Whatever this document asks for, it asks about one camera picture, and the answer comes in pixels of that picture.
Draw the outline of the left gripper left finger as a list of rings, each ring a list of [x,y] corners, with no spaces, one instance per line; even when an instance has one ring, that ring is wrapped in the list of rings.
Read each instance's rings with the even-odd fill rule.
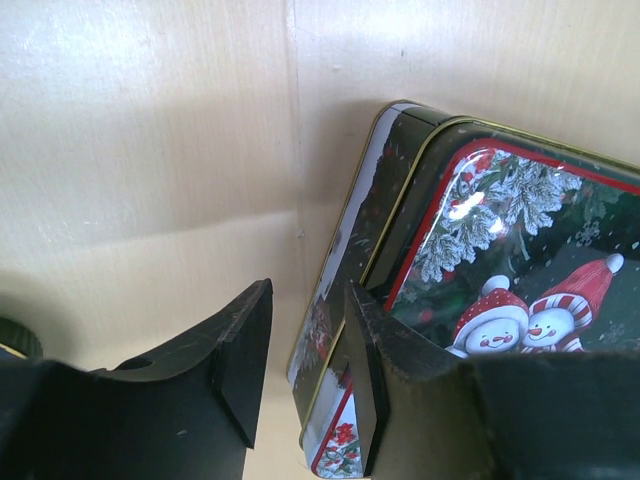
[[[254,447],[270,280],[112,370],[1,359],[5,479],[239,479]]]

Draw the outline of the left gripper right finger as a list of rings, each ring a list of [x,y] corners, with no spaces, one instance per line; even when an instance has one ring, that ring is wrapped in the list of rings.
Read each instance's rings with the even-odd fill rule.
[[[462,359],[360,285],[345,290],[357,429],[371,479],[635,479],[635,352]]]

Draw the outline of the gold square tin box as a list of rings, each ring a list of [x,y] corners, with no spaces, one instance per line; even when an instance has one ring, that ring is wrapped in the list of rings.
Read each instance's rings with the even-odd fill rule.
[[[409,101],[393,102],[379,113],[312,291],[287,379],[306,465],[321,479],[363,475],[343,325],[345,287],[368,272],[427,137],[446,117]]]

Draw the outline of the gold tin lid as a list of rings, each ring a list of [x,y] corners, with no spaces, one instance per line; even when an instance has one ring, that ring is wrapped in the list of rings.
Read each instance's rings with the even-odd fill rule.
[[[411,179],[350,282],[397,320],[460,357],[638,349],[636,168],[447,115]]]

